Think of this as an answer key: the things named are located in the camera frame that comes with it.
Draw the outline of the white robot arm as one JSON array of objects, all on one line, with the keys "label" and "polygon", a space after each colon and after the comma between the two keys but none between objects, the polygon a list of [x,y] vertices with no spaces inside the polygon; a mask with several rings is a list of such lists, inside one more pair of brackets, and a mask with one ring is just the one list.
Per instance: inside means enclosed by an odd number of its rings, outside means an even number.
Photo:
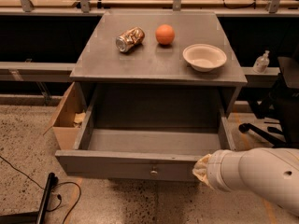
[{"label": "white robot arm", "polygon": [[218,150],[201,158],[192,173],[212,189],[250,190],[299,216],[299,150]]}]

